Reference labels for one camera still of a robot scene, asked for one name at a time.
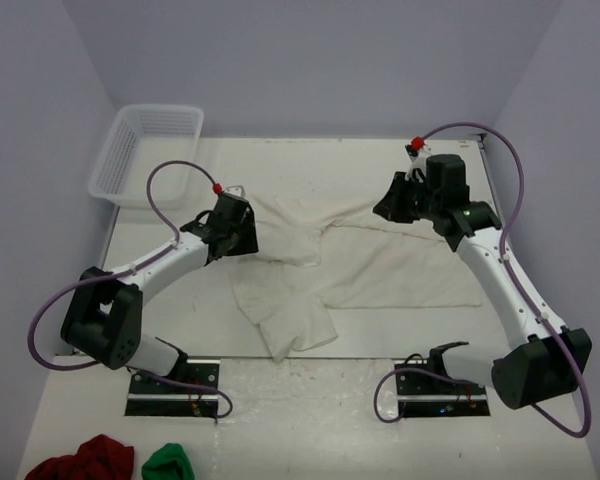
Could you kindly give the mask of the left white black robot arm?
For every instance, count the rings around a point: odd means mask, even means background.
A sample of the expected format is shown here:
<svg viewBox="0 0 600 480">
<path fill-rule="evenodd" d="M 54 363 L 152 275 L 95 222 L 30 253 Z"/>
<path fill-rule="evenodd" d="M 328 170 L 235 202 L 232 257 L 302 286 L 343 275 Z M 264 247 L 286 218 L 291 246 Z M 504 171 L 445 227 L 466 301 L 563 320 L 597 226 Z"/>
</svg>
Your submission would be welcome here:
<svg viewBox="0 0 600 480">
<path fill-rule="evenodd" d="M 222 192 L 213 209 L 177 228 L 174 238 L 110 272 L 83 272 L 60 330 L 63 341 L 96 362 L 136 370 L 167 393 L 188 379 L 188 356 L 143 333 L 144 307 L 181 277 L 224 257 L 259 251 L 250 203 Z"/>
</svg>

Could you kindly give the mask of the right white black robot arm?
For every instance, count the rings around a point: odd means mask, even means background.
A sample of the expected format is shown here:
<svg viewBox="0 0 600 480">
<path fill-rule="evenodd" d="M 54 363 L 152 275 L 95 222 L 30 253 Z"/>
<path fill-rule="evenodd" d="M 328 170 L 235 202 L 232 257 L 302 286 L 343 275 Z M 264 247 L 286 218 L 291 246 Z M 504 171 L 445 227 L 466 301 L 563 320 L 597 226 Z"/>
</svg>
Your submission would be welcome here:
<svg viewBox="0 0 600 480">
<path fill-rule="evenodd" d="M 571 329 L 546 304 L 503 240 L 499 217 L 473 201 L 465 162 L 433 155 L 394 174 L 374 214 L 394 223 L 432 223 L 478 280 L 504 329 L 508 350 L 456 341 L 432 349 L 428 385 L 447 393 L 461 381 L 488 386 L 511 409 L 574 392 L 591 353 L 582 328 Z"/>
</svg>

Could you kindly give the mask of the white t shirt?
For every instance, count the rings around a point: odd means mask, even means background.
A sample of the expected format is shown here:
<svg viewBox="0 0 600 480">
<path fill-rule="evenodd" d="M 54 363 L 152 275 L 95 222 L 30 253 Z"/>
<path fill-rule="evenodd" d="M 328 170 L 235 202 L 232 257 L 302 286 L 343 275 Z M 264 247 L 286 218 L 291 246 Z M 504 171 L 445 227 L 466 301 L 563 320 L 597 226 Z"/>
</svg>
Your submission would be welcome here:
<svg viewBox="0 0 600 480">
<path fill-rule="evenodd" d="M 234 263 L 231 287 L 276 362 L 336 340 L 333 310 L 482 303 L 469 268 L 427 223 L 383 220 L 369 199 L 248 200 L 259 250 Z"/>
</svg>

